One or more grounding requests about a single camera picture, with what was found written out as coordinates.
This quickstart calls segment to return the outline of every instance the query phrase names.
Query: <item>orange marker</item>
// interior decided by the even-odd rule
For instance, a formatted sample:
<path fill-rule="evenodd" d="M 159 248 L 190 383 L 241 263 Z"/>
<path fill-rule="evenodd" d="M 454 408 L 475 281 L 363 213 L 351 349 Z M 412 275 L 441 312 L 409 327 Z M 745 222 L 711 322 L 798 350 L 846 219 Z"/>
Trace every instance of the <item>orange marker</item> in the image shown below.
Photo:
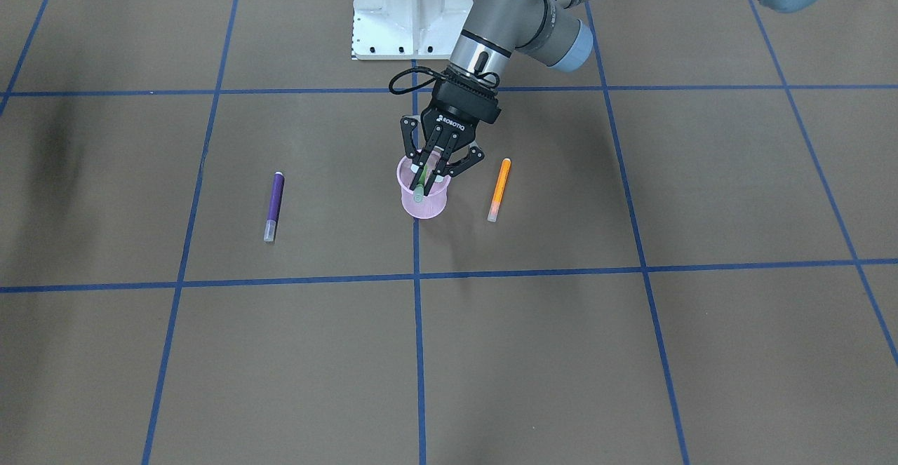
<path fill-rule="evenodd" d="M 493 202 L 490 204 L 490 215 L 487 216 L 488 222 L 496 222 L 498 215 L 500 215 L 500 204 L 502 203 L 502 195 L 504 194 L 504 184 L 508 180 L 508 171 L 511 170 L 511 159 L 504 159 L 502 161 L 502 168 L 500 168 L 500 178 L 496 180 L 496 191 L 493 192 Z"/>

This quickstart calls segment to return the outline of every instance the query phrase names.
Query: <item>purple marker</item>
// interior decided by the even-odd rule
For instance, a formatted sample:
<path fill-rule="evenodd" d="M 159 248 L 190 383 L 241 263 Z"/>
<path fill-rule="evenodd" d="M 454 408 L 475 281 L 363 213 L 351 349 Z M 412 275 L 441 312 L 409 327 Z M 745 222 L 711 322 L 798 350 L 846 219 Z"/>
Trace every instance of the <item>purple marker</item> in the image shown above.
<path fill-rule="evenodd" d="M 275 172 L 275 182 L 272 183 L 272 199 L 269 201 L 269 221 L 265 222 L 265 242 L 275 241 L 275 231 L 278 229 L 278 216 L 280 215 L 280 198 L 283 194 L 283 173 Z"/>

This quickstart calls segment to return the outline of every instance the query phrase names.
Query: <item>gray robot arm segment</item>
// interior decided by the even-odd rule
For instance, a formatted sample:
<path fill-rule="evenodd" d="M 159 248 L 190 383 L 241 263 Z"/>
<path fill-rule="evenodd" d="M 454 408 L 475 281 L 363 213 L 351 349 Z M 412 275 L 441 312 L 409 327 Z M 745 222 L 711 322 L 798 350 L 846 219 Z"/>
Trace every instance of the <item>gray robot arm segment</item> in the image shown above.
<path fill-rule="evenodd" d="M 484 158 L 474 142 L 475 129 L 481 121 L 495 122 L 500 114 L 497 88 L 515 50 L 564 72 L 586 62 L 593 50 L 592 33 L 586 24 L 564 11 L 584 1 L 475 0 L 445 71 L 417 67 L 392 79 L 390 91 L 395 94 L 414 89 L 394 89 L 397 79 L 406 73 L 424 72 L 433 76 L 429 82 L 435 82 L 420 123 L 408 116 L 401 119 L 405 152 L 413 159 L 411 168 L 416 172 L 410 188 L 420 181 L 424 162 L 435 151 L 440 159 L 424 186 L 424 194 L 429 194 L 434 182 L 457 177 Z M 779 12 L 793 12 L 817 0 L 758 1 Z M 418 124 L 426 140 L 422 149 L 415 147 L 411 132 Z M 462 150 L 465 156 L 461 161 L 449 163 L 453 152 Z"/>

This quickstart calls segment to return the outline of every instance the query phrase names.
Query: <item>black cable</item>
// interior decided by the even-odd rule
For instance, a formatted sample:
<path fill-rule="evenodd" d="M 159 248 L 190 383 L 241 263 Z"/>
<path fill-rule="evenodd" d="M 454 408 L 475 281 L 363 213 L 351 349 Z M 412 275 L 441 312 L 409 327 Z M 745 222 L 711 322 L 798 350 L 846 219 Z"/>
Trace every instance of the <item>black cable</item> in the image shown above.
<path fill-rule="evenodd" d="M 430 76 L 431 78 L 428 81 L 425 81 L 425 82 L 421 83 L 420 85 L 414 85 L 411 88 L 402 88 L 402 89 L 395 88 L 396 81 L 400 81 L 400 79 L 402 79 L 403 77 L 405 77 L 413 72 L 420 72 L 421 74 L 426 74 L 427 76 Z M 484 81 L 485 84 L 487 84 L 487 88 L 498 88 L 500 86 L 501 78 L 496 72 L 484 72 L 482 74 L 475 74 L 474 77 L 477 79 L 480 79 L 481 81 Z M 490 77 L 495 78 L 496 81 L 491 81 L 490 79 L 487 79 Z M 406 93 L 411 93 L 417 89 L 426 87 L 430 83 L 437 81 L 437 79 L 439 79 L 439 81 L 449 81 L 449 76 L 446 76 L 442 72 L 434 71 L 433 69 L 431 69 L 429 67 L 417 66 L 417 67 L 413 67 L 411 69 L 405 69 L 405 71 L 402 71 L 402 72 L 396 74 L 393 79 L 390 79 L 390 84 L 388 85 L 388 88 L 390 89 L 391 94 L 405 95 Z"/>
<path fill-rule="evenodd" d="M 430 76 L 432 79 L 429 79 L 428 81 L 425 81 L 425 82 L 421 83 L 420 85 L 416 85 L 411 88 L 402 88 L 402 89 L 394 88 L 396 81 L 400 81 L 400 79 L 402 79 L 404 76 L 407 76 L 413 72 L 420 72 L 422 74 L 426 74 L 427 76 Z M 415 91 L 416 89 L 421 89 L 423 87 L 426 87 L 427 85 L 436 81 L 437 79 L 443 79 L 443 81 L 445 81 L 446 76 L 441 74 L 440 72 L 434 71 L 433 69 L 431 69 L 429 67 L 418 66 L 418 67 L 413 67 L 411 69 L 405 69 L 405 71 L 402 71 L 402 72 L 396 74 L 393 79 L 390 79 L 390 85 L 388 85 L 388 88 L 390 88 L 391 94 L 405 95 L 406 93 L 411 93 L 411 92 Z"/>
<path fill-rule="evenodd" d="M 475 75 L 474 77 L 480 79 L 481 81 L 487 81 L 487 78 L 490 76 L 496 78 L 496 81 L 488 82 L 487 86 L 490 88 L 499 88 L 500 76 L 496 72 L 484 72 L 483 74 Z"/>

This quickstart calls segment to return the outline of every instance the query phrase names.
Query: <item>marker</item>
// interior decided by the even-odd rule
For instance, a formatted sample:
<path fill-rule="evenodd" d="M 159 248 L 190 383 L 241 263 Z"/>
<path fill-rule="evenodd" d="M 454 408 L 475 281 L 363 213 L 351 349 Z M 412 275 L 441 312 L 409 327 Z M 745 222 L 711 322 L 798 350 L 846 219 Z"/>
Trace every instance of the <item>marker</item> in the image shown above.
<path fill-rule="evenodd" d="M 283 172 L 275 172 L 275 181 L 272 183 L 272 199 L 269 200 L 269 219 L 265 222 L 265 242 L 275 241 L 275 231 L 278 229 L 278 216 L 280 215 L 280 199 L 283 194 Z"/>
<path fill-rule="evenodd" d="M 504 184 L 508 180 L 508 171 L 511 170 L 511 159 L 504 159 L 502 161 L 502 168 L 500 168 L 500 178 L 496 180 L 496 191 L 493 192 L 493 202 L 490 204 L 490 215 L 487 216 L 488 222 L 496 222 L 498 215 L 500 215 L 500 204 L 502 203 L 502 195 L 504 194 Z"/>

